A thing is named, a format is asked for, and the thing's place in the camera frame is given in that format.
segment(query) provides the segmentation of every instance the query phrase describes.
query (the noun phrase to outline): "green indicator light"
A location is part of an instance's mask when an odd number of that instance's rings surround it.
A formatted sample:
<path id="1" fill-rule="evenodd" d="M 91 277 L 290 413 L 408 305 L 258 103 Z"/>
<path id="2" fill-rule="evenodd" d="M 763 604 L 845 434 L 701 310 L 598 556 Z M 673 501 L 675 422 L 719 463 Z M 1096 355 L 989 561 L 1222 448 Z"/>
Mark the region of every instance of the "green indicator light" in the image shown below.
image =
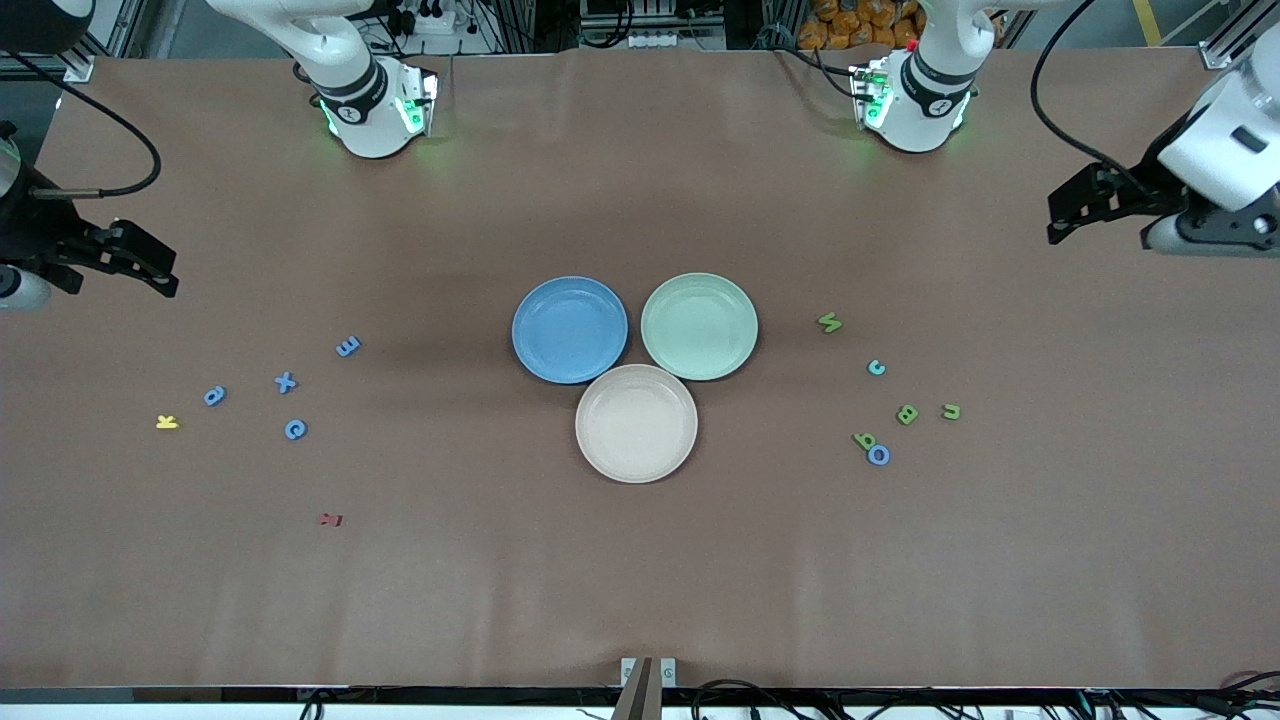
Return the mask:
<path id="1" fill-rule="evenodd" d="M 411 100 L 402 100 L 396 104 L 396 109 L 401 111 L 401 118 L 404 120 L 404 128 L 410 132 L 422 131 L 422 111 Z"/>
<path id="2" fill-rule="evenodd" d="M 893 91 L 886 88 L 884 94 L 877 97 L 867 109 L 867 124 L 878 128 L 884 123 L 888 106 L 893 104 Z"/>
<path id="3" fill-rule="evenodd" d="M 320 104 L 320 111 L 324 113 L 324 119 L 329 123 L 329 133 L 337 137 L 338 127 L 333 124 L 333 115 L 329 114 L 329 108 L 324 102 Z"/>

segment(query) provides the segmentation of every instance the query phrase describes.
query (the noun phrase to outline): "brown paper sheet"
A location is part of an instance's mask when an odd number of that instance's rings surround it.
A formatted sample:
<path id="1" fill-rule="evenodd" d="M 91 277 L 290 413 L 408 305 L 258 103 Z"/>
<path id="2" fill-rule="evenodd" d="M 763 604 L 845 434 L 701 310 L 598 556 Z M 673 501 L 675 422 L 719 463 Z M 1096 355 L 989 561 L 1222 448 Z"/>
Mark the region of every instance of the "brown paper sheet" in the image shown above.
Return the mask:
<path id="1" fill-rule="evenodd" d="M 436 137 L 383 161 L 326 136 L 288 61 L 102 61 L 87 90 L 164 174 L 82 213 L 170 243 L 182 288 L 91 273 L 0 318 L 0 684 L 1276 666 L 1280 266 L 1144 252 L 1140 219 L 1050 247 L 1044 197 L 1088 159 L 1034 120 L 1033 60 L 995 53 L 968 127 L 909 156 L 787 58 L 429 59 Z M 1044 104 L 1133 161 L 1206 77 L 1192 50 L 1064 51 Z M 67 99 L 40 167 L 76 187 L 147 164 Z M 691 270 L 751 295 L 758 350 L 692 386 L 678 473 L 611 483 L 573 442 L 581 388 L 524 372 L 512 313 L 580 273 L 635 328 Z"/>

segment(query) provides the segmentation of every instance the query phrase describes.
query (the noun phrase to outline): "cable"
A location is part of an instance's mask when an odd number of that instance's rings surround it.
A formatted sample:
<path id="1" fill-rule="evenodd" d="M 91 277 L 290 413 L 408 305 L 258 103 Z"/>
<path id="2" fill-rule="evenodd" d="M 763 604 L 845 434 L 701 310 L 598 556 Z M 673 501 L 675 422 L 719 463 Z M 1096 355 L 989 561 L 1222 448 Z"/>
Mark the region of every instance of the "cable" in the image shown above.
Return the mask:
<path id="1" fill-rule="evenodd" d="M 844 693 L 841 693 L 836 698 L 836 701 L 840 702 L 840 706 L 844 707 L 845 703 L 842 701 L 840 701 L 840 697 L 844 697 Z M 882 714 L 884 714 L 884 711 L 887 711 L 888 708 L 893 707 L 895 705 L 899 705 L 901 702 L 906 702 L 906 700 L 908 700 L 906 696 L 899 696 L 899 697 L 890 698 L 890 700 L 884 701 L 884 705 L 882 705 L 882 706 L 877 707 L 876 710 L 873 710 L 870 715 L 868 715 L 867 717 L 863 717 L 863 720 L 876 720 Z"/>
<path id="2" fill-rule="evenodd" d="M 119 123 L 120 127 L 123 127 L 124 129 L 127 129 L 131 133 L 133 133 L 133 137 L 138 138 L 138 141 L 142 142 L 143 146 L 146 146 L 147 152 L 151 154 L 151 172 L 147 173 L 147 177 L 142 178 L 141 181 L 138 181 L 138 182 L 136 182 L 133 184 L 127 184 L 124 187 L 113 187 L 113 188 L 109 188 L 109 190 L 102 190 L 102 188 L 92 188 L 92 190 L 84 190 L 84 191 L 74 191 L 74 190 L 61 191 L 61 190 L 54 190 L 51 192 L 42 193 L 44 197 L 63 197 L 64 195 L 60 195 L 60 193 L 76 193 L 77 196 L 79 196 L 79 193 L 84 193 L 84 192 L 92 193 L 91 197 L 119 197 L 122 195 L 133 195 L 134 192 L 138 192 L 140 190 L 146 190 L 151 183 L 154 183 L 156 181 L 157 177 L 160 177 L 160 151 L 156 150 L 156 146 L 155 146 L 154 142 L 151 142 L 151 138 L 147 137 L 142 131 L 140 131 L 138 128 L 136 128 L 133 126 L 133 123 L 131 123 L 129 120 L 125 120 L 124 118 L 122 118 L 120 115 L 118 115 L 114 110 L 111 110 L 110 108 L 108 108 L 106 105 L 102 105 L 97 100 L 93 100 L 88 95 L 84 95 L 83 92 L 76 90 L 74 87 L 67 85 L 65 82 L 55 78 L 54 76 L 46 73 L 42 69 L 40 69 L 35 63 L 32 63 L 31 60 L 23 58 L 22 55 L 18 55 L 17 53 L 6 53 L 6 54 L 10 58 L 13 58 L 14 60 L 18 60 L 19 63 L 22 63 L 28 70 L 36 73 L 37 76 L 40 76 L 45 81 L 51 82 L 55 86 L 58 86 L 59 88 L 61 88 L 63 92 L 72 94 L 73 96 L 78 97 L 81 101 L 83 101 L 84 104 L 87 104 L 88 106 L 91 106 L 95 110 L 97 110 L 99 113 L 102 113 L 108 118 L 111 118 L 113 120 L 115 120 L 116 123 Z"/>
<path id="3" fill-rule="evenodd" d="M 479 13 L 481 13 L 481 10 L 476 9 L 475 0 L 472 0 L 472 3 L 471 3 L 471 18 L 472 18 L 472 22 L 476 22 L 476 15 Z M 498 37 L 498 31 L 494 29 L 493 20 L 489 19 L 489 14 L 490 13 L 493 14 L 494 18 L 497 18 L 498 24 L 500 27 L 504 27 L 504 28 L 515 32 L 522 40 L 525 40 L 526 42 L 529 42 L 529 53 L 535 51 L 535 49 L 538 46 L 538 40 L 535 40 L 534 36 L 531 36 L 527 32 L 525 32 L 524 29 L 521 29 L 520 26 L 513 24 L 511 20 L 507 20 L 506 18 L 503 18 L 502 14 L 498 13 L 498 8 L 492 8 L 490 12 L 484 13 L 485 24 L 489 26 L 489 32 L 493 33 L 494 41 L 502 44 L 502 51 L 503 53 L 511 53 L 511 49 L 507 46 L 507 42 L 503 38 Z"/>
<path id="4" fill-rule="evenodd" d="M 1097 707 L 1093 706 L 1092 702 L 1089 702 L 1089 698 L 1084 697 L 1084 691 L 1075 691 L 1075 697 L 1080 701 L 1080 714 L 1079 714 L 1079 717 L 1082 717 L 1082 720 L 1085 719 L 1085 717 L 1088 720 L 1097 720 L 1098 710 L 1097 710 Z M 1071 715 L 1075 715 L 1075 708 L 1074 707 L 1071 707 L 1069 705 L 1069 706 L 1066 706 L 1066 708 L 1071 711 Z"/>
<path id="5" fill-rule="evenodd" d="M 851 90 L 845 90 L 844 87 L 840 87 L 840 83 L 836 82 L 836 78 L 831 77 L 831 72 L 827 69 L 826 63 L 822 61 L 822 55 L 818 54 L 818 49 L 817 47 L 814 47 L 814 50 L 813 50 L 813 59 L 817 61 L 818 69 L 822 70 L 822 77 L 827 78 L 827 82 L 831 83 L 831 87 L 836 88 L 836 92 L 844 95 L 845 97 L 850 97 L 852 100 L 863 100 L 863 101 L 867 101 L 867 102 L 869 102 L 869 101 L 873 100 L 873 97 L 870 95 L 854 94 Z M 978 719 L 977 717 L 972 717 L 972 720 L 978 720 Z"/>
<path id="6" fill-rule="evenodd" d="M 1138 701 L 1135 701 L 1133 698 L 1129 698 L 1129 702 L 1134 707 L 1137 707 L 1138 712 L 1143 714 L 1143 716 L 1146 716 L 1147 720 L 1161 720 L 1160 716 L 1157 716 L 1155 712 L 1152 712 L 1151 710 L 1148 710 L 1146 705 L 1143 705 L 1143 703 L 1140 703 L 1140 702 L 1138 702 Z"/>
<path id="7" fill-rule="evenodd" d="M 1262 680 L 1270 680 L 1271 678 L 1280 678 L 1280 670 L 1271 670 L 1270 673 L 1258 673 L 1257 675 L 1251 675 L 1251 676 L 1240 680 L 1239 683 L 1231 683 L 1230 685 L 1226 685 L 1225 688 L 1221 688 L 1221 689 L 1222 691 L 1243 691 L 1244 688 L 1247 688 L 1249 685 L 1256 685 L 1256 684 L 1261 683 Z"/>
<path id="8" fill-rule="evenodd" d="M 698 44 L 698 49 L 701 50 L 703 53 L 709 53 L 709 50 L 707 50 L 707 46 L 703 45 L 701 38 L 698 37 L 696 32 L 694 32 L 694 15 L 692 15 L 692 12 L 690 12 L 689 18 L 686 18 L 685 22 L 689 23 L 689 36 L 692 37 L 694 42 Z"/>
<path id="9" fill-rule="evenodd" d="M 316 714 L 310 720 L 321 720 L 321 717 L 324 717 L 324 703 L 320 702 L 320 693 L 329 693 L 329 696 L 333 697 L 333 693 L 326 689 L 317 689 L 311 693 L 307 702 L 302 705 L 302 714 L 298 715 L 298 720 L 307 720 L 307 714 L 312 707 L 316 708 Z"/>
<path id="10" fill-rule="evenodd" d="M 799 53 L 799 51 L 792 50 L 790 47 L 782 47 L 781 45 L 774 45 L 774 46 L 769 47 L 769 50 L 786 53 L 787 55 L 797 58 L 801 63 L 809 65 L 810 68 L 818 68 L 818 69 L 820 69 L 823 72 L 827 72 L 827 73 L 831 73 L 833 76 L 852 77 L 855 74 L 854 70 L 850 70 L 850 69 L 835 68 L 835 67 L 831 67 L 831 65 L 823 65 L 822 63 L 815 63 L 808 55 L 804 55 L 803 53 Z"/>
<path id="11" fill-rule="evenodd" d="M 785 40 L 788 45 L 794 46 L 796 44 L 795 35 L 792 35 L 791 31 L 787 29 L 786 26 L 783 26 L 782 23 L 773 23 L 771 26 L 762 27 L 760 32 L 755 33 L 755 40 L 751 41 L 751 50 L 764 50 L 764 49 L 769 47 L 771 45 L 768 42 L 765 42 L 765 37 L 771 32 L 777 33 L 778 37 L 781 37 L 782 40 Z"/>
<path id="12" fill-rule="evenodd" d="M 392 47 L 396 49 L 396 55 L 394 55 L 396 59 L 397 60 L 403 60 L 404 59 L 404 51 L 401 50 L 399 41 L 396 40 L 396 36 L 392 35 L 392 28 L 387 27 L 387 20 L 384 20 L 381 15 L 374 15 L 374 17 L 378 19 L 378 24 L 383 26 L 383 29 L 387 31 L 387 37 L 390 38 Z"/>
<path id="13" fill-rule="evenodd" d="M 790 702 L 785 702 L 782 700 L 778 700 L 777 696 L 774 696 L 769 691 L 762 688 L 760 685 L 756 685 L 754 683 L 748 683 L 746 680 L 733 680 L 733 679 L 730 679 L 730 678 L 724 678 L 724 679 L 721 679 L 721 680 L 712 680 L 709 683 L 703 683 L 703 684 L 698 685 L 698 692 L 694 694 L 694 700 L 689 705 L 689 714 L 690 714 L 690 716 L 692 716 L 694 720 L 703 720 L 703 716 L 701 716 L 701 714 L 699 711 L 699 708 L 701 707 L 703 694 L 705 694 L 707 691 L 710 691 L 710 689 L 714 689 L 714 688 L 718 688 L 718 687 L 722 687 L 722 685 L 736 685 L 736 687 L 742 687 L 742 688 L 753 689 L 753 691 L 760 693 L 762 696 L 764 696 L 773 705 L 776 705 L 776 706 L 781 707 L 782 710 L 786 710 L 787 712 L 790 712 L 792 716 L 795 716 L 796 720 L 814 720 L 813 717 L 809 717 L 808 715 L 805 715 L 805 714 L 800 712 L 799 710 L 796 710 L 795 706 L 791 705 Z M 753 712 L 751 716 L 756 717 L 759 715 L 759 710 L 755 708 L 754 703 L 750 703 L 750 707 L 753 710 L 755 710 L 755 712 Z"/>
<path id="14" fill-rule="evenodd" d="M 1116 702 L 1119 693 L 1108 692 L 1103 700 L 1107 701 L 1107 707 L 1111 708 L 1110 720 L 1125 720 L 1124 710 L 1120 710 L 1120 703 Z"/>
<path id="15" fill-rule="evenodd" d="M 489 19 L 489 13 L 486 13 L 484 10 L 476 10 L 475 5 L 474 5 L 475 0 L 471 0 L 471 1 L 472 1 L 471 10 L 472 12 L 481 12 L 481 13 L 484 13 L 484 24 L 485 24 L 485 27 L 489 28 L 489 35 L 493 37 L 493 41 L 498 44 L 498 47 L 500 49 L 500 51 L 506 53 L 507 51 L 507 44 L 500 37 L 498 37 L 498 31 L 493 27 L 493 20 Z"/>
<path id="16" fill-rule="evenodd" d="M 617 27 L 613 28 L 613 32 L 609 35 L 608 38 L 605 38 L 604 42 L 593 42 L 593 41 L 590 41 L 590 40 L 588 40 L 585 37 L 580 37 L 579 42 L 582 44 L 582 45 L 586 45 L 588 47 L 596 47 L 596 49 L 600 49 L 600 50 L 608 50 L 609 47 L 613 47 L 617 44 L 620 44 L 623 40 L 626 40 L 627 35 L 631 33 L 631 23 L 635 20 L 635 13 L 636 13 L 635 3 L 632 3 L 632 0 L 626 0 L 626 3 L 627 3 L 627 6 L 626 6 L 626 10 L 627 10 L 627 15 L 626 15 L 627 27 L 626 28 L 622 27 L 622 8 L 618 8 L 618 24 L 617 24 Z"/>
<path id="17" fill-rule="evenodd" d="M 1106 168 L 1114 170 L 1116 174 L 1123 177 L 1125 182 L 1132 184 L 1133 188 L 1140 192 L 1142 195 L 1147 197 L 1153 197 L 1153 193 L 1149 190 L 1147 190 L 1144 184 L 1138 182 L 1138 178 L 1133 177 L 1133 174 L 1129 170 L 1126 170 L 1120 163 L 1117 163 L 1110 155 L 1106 155 L 1102 151 L 1089 145 L 1085 145 L 1079 140 L 1075 140 L 1074 137 L 1068 135 L 1066 131 L 1057 127 L 1057 123 L 1051 120 L 1048 115 L 1044 114 L 1044 108 L 1041 108 L 1039 104 L 1039 76 L 1041 70 L 1044 69 L 1044 61 L 1048 60 L 1048 54 L 1053 50 L 1053 46 L 1057 45 L 1057 41 L 1061 40 L 1062 36 L 1066 33 L 1066 29 L 1071 27 L 1071 23 L 1074 23 L 1076 18 L 1084 14 L 1084 12 L 1088 10 L 1094 1 L 1096 0 L 1084 0 L 1083 3 L 1080 3 L 1080 6 L 1073 10 L 1071 14 L 1068 15 L 1065 20 L 1062 20 L 1062 24 L 1059 26 L 1057 31 L 1053 32 L 1053 36 L 1048 38 L 1048 42 L 1044 45 L 1044 50 L 1041 51 L 1039 59 L 1036 60 L 1036 69 L 1032 70 L 1032 87 L 1030 87 L 1032 110 L 1036 111 L 1036 117 L 1039 118 L 1039 120 L 1044 123 L 1044 127 L 1047 127 L 1050 132 L 1056 135 L 1059 140 L 1079 150 L 1080 152 L 1092 156 L 1098 163 L 1102 163 Z"/>

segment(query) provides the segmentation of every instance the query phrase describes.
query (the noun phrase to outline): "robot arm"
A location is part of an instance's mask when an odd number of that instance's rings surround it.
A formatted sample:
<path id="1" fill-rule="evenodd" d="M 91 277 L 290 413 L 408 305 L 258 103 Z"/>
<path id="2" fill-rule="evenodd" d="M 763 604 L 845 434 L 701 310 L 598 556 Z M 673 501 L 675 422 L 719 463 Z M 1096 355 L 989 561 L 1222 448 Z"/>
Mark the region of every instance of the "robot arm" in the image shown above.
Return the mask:
<path id="1" fill-rule="evenodd" d="M 372 0 L 209 0 L 280 45 L 320 95 L 329 132 L 361 158 L 385 158 L 430 131 L 436 78 L 374 58 L 346 18 Z"/>
<path id="2" fill-rule="evenodd" d="M 0 0 L 0 51 L 65 51 L 84 35 L 92 15 L 92 0 Z M 52 287 L 79 292 L 83 277 L 74 265 L 132 277 L 173 297 L 174 251 L 128 220 L 108 228 L 82 220 L 70 197 L 100 197 L 104 191 L 59 191 L 19 156 L 10 140 L 15 131 L 0 122 L 0 310 L 37 309 Z M 159 165 L 134 187 L 156 173 Z"/>
<path id="3" fill-rule="evenodd" d="M 1265 32 L 1129 169 L 1093 163 L 1048 196 L 1048 241 L 1156 215 L 1143 247 L 1171 255 L 1280 258 L 1280 26 Z"/>
<path id="4" fill-rule="evenodd" d="M 983 10 L 1034 10 L 1064 0 L 922 0 L 928 24 L 911 50 L 893 50 L 852 78 L 859 122 L 908 152 L 936 150 L 964 122 L 974 78 L 996 42 Z"/>

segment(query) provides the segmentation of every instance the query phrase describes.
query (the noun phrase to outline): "blue plate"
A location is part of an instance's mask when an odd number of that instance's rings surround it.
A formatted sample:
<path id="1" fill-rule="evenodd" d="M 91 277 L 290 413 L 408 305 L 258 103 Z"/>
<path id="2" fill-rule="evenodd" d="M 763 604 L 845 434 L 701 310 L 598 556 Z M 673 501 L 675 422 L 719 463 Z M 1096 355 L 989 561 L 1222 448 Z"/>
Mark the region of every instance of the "blue plate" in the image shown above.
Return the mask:
<path id="1" fill-rule="evenodd" d="M 627 311 L 599 281 L 568 275 L 525 296 L 511 323 L 516 356 L 539 378 L 576 384 L 613 366 L 627 345 Z"/>

